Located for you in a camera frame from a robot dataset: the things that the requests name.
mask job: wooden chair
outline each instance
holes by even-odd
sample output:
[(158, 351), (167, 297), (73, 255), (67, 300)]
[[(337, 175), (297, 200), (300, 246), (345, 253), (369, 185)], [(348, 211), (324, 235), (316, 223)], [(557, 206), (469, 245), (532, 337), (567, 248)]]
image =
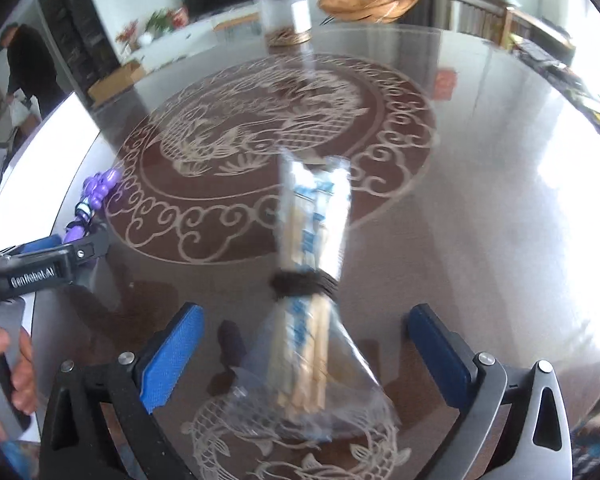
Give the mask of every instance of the wooden chair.
[(506, 46), (511, 16), (502, 0), (448, 0), (446, 28)]
[(318, 7), (343, 22), (391, 23), (419, 0), (319, 0)]

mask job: metal screw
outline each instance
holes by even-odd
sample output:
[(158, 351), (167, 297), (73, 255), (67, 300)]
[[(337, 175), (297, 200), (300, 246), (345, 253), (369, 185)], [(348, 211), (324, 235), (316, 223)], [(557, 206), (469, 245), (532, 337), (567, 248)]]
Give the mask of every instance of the metal screw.
[(60, 365), (60, 371), (61, 372), (70, 372), (71, 370), (74, 369), (74, 362), (71, 361), (71, 359), (65, 361), (64, 363), (62, 363)]
[(485, 366), (491, 366), (496, 362), (496, 358), (488, 352), (480, 352), (478, 354), (478, 361)]
[(129, 365), (134, 361), (135, 358), (136, 356), (133, 352), (122, 352), (122, 354), (118, 356), (118, 362), (121, 365)]
[(551, 366), (551, 363), (544, 359), (540, 359), (538, 361), (538, 368), (540, 368), (540, 371), (544, 372), (545, 374), (550, 374), (554, 371), (554, 367)]

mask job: orange chair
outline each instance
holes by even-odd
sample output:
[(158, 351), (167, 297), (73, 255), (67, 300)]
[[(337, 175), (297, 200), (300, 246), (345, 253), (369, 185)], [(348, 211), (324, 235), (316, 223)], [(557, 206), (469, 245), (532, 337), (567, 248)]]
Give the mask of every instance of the orange chair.
[(391, 23), (400, 18), (419, 0), (319, 0), (318, 7), (331, 21)]

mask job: vase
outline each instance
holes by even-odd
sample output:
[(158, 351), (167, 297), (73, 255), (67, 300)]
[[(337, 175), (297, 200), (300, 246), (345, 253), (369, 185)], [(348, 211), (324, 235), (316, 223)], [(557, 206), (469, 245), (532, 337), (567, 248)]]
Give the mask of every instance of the vase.
[(131, 46), (129, 45), (128, 42), (125, 43), (125, 45), (122, 47), (122, 51), (120, 52), (120, 55), (122, 56), (122, 59), (126, 59), (127, 57), (131, 56)]
[(173, 27), (175, 28), (182, 28), (189, 25), (189, 13), (187, 12), (187, 7), (180, 7), (177, 9), (173, 13), (171, 23), (173, 23)]
[(135, 52), (140, 48), (140, 45), (138, 45), (138, 38), (131, 38), (129, 40), (129, 48), (131, 49), (131, 52)]
[(153, 40), (154, 36), (149, 31), (147, 31), (138, 36), (138, 45), (140, 45), (140, 48), (144, 46), (149, 46)]

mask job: human hand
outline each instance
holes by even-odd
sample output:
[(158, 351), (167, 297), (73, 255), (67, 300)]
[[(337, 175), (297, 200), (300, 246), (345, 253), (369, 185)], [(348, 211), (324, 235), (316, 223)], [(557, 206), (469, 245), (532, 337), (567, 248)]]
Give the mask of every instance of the human hand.
[[(9, 342), (9, 335), (5, 330), (0, 328), (0, 354), (4, 353), (9, 347)], [(37, 404), (36, 383), (32, 363), (31, 338), (23, 328), (20, 329), (19, 343), (20, 355), (18, 363), (11, 374), (11, 382), (15, 389), (11, 397), (11, 402), (13, 402), (16, 408), (30, 415), (36, 409)], [(7, 436), (0, 423), (0, 442), (5, 440), (7, 440)]]
[(15, 388), (11, 402), (21, 412), (31, 415), (38, 404), (36, 374), (33, 369), (33, 347), (31, 337), (22, 327), (20, 327), (19, 339), (20, 355), (11, 373), (11, 383)]

